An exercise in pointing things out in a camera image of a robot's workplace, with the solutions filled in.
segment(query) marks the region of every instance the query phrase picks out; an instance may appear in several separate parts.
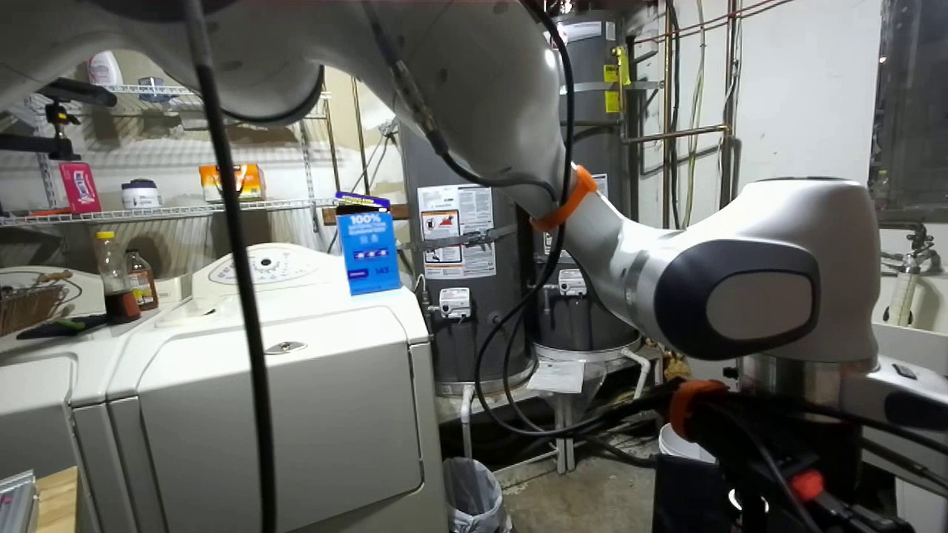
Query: bottle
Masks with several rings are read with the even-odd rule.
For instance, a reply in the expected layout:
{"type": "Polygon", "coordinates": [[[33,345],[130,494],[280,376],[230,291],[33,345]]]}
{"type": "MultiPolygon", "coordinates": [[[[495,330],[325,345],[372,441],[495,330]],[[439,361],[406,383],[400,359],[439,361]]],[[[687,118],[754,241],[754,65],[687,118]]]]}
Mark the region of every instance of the bottle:
{"type": "Polygon", "coordinates": [[[139,302],[128,285],[128,271],[120,263],[120,259],[114,254],[114,231],[102,229],[93,234],[98,237],[98,277],[99,277],[99,288],[107,294],[107,317],[108,321],[135,321],[139,302]]]}
{"type": "Polygon", "coordinates": [[[130,291],[135,294],[139,309],[141,311],[156,309],[150,263],[135,248],[128,248],[123,262],[128,262],[130,291]]]}

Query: blue container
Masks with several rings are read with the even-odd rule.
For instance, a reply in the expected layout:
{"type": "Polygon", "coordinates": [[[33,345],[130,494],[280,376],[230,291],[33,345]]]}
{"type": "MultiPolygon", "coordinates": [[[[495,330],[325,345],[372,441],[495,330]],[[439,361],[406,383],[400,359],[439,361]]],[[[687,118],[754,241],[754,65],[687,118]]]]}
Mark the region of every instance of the blue container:
{"type": "Polygon", "coordinates": [[[348,294],[403,288],[397,272],[394,222],[388,210],[338,214],[338,237],[347,259],[348,294]]]}

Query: robotic arm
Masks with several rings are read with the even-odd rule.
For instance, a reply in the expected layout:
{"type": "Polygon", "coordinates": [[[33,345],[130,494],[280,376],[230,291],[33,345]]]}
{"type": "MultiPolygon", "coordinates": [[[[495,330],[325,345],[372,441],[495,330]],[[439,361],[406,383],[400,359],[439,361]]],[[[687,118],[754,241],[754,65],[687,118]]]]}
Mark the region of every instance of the robotic arm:
{"type": "MultiPolygon", "coordinates": [[[[0,103],[102,47],[139,47],[191,86],[172,0],[3,0],[0,103]]],[[[203,0],[221,103],[292,118],[319,91],[319,63],[366,84],[449,145],[529,216],[557,210],[560,84],[517,0],[203,0]]],[[[642,336],[695,359],[764,352],[847,371],[873,365],[876,226],[861,188],[757,180],[687,231],[637,226],[597,194],[566,220],[566,248],[597,300],[642,336]]]]}

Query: shelf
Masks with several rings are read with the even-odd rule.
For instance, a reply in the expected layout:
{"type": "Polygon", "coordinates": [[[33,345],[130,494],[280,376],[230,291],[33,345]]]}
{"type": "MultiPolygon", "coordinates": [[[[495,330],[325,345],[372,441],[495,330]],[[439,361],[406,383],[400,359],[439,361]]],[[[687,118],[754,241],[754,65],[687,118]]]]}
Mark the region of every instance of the shelf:
{"type": "MultiPolygon", "coordinates": [[[[240,210],[307,210],[307,201],[240,201],[240,210]]],[[[199,220],[225,214],[221,204],[196,207],[159,207],[159,210],[99,210],[99,214],[45,214],[45,216],[0,216],[0,229],[52,229],[52,226],[114,226],[114,222],[150,222],[150,220],[199,220]]]]}

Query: white appliance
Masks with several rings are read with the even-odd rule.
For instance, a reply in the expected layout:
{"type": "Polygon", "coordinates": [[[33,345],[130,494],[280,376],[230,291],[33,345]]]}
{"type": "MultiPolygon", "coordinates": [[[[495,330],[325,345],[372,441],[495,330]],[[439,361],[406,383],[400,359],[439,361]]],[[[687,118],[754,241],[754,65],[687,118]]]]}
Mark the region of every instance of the white appliance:
{"type": "MultiPolygon", "coordinates": [[[[253,247],[252,271],[280,530],[447,530],[430,345],[413,297],[348,297],[342,263],[298,247],[253,247]]],[[[102,533],[256,530],[230,262],[199,271],[191,285],[191,302],[123,333],[117,352],[93,352],[108,359],[93,365],[99,376],[83,373],[83,355],[45,371],[58,376],[92,522],[102,533]]]]}

